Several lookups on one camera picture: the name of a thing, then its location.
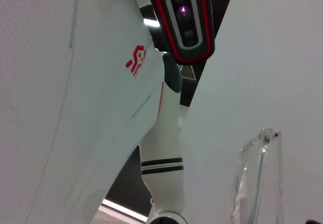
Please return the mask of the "ceiling light panel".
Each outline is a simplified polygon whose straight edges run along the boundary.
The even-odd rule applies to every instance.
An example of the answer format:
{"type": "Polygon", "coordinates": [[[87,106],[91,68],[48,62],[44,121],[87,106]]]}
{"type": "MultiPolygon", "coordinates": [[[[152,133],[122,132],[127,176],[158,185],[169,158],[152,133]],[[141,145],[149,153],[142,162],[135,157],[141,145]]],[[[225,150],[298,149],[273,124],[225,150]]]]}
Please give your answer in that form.
{"type": "Polygon", "coordinates": [[[152,27],[152,28],[159,28],[160,27],[160,23],[157,20],[144,18],[143,22],[148,27],[152,27]]]}

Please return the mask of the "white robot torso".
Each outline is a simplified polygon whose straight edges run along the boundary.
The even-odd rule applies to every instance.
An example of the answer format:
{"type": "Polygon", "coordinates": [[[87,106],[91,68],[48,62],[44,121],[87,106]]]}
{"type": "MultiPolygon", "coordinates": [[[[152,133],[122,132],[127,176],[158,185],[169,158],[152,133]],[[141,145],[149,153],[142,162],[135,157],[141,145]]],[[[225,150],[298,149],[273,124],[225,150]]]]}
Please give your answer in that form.
{"type": "Polygon", "coordinates": [[[157,119],[164,80],[138,0],[78,0],[59,121],[26,224],[91,224],[157,119]]]}

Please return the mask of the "clear transparent glasses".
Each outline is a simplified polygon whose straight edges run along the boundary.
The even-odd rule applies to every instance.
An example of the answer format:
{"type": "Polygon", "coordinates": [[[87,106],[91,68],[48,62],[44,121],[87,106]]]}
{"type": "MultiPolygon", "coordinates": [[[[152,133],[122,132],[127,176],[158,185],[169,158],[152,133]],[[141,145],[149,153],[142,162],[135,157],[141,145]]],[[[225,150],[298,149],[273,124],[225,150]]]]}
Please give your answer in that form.
{"type": "Polygon", "coordinates": [[[275,224],[284,224],[281,132],[261,131],[240,150],[230,191],[230,224],[258,224],[265,161],[273,156],[275,224]]]}

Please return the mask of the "ceiling air vent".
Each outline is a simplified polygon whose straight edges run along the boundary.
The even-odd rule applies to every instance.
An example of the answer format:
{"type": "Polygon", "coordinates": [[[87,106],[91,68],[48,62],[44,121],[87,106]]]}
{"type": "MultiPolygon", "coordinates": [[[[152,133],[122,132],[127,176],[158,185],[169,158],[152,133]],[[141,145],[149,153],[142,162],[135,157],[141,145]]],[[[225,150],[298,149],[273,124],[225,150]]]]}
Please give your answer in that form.
{"type": "Polygon", "coordinates": [[[195,72],[192,65],[179,66],[182,78],[196,81],[195,72]]]}

